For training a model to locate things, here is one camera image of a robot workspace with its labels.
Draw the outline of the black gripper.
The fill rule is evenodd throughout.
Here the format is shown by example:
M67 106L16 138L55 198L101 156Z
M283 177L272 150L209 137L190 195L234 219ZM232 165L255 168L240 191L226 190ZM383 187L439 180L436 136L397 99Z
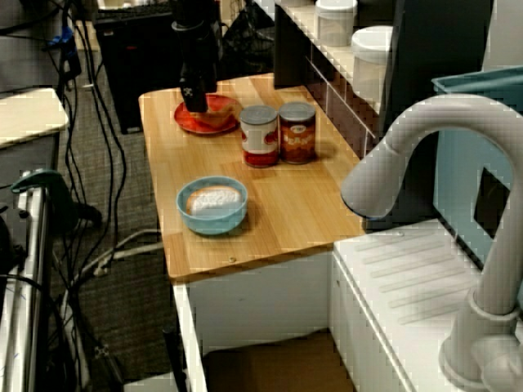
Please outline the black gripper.
M208 24L173 25L180 43L181 94L186 108L192 113L208 110L206 92L217 91L216 39ZM203 80L206 78L206 91Z

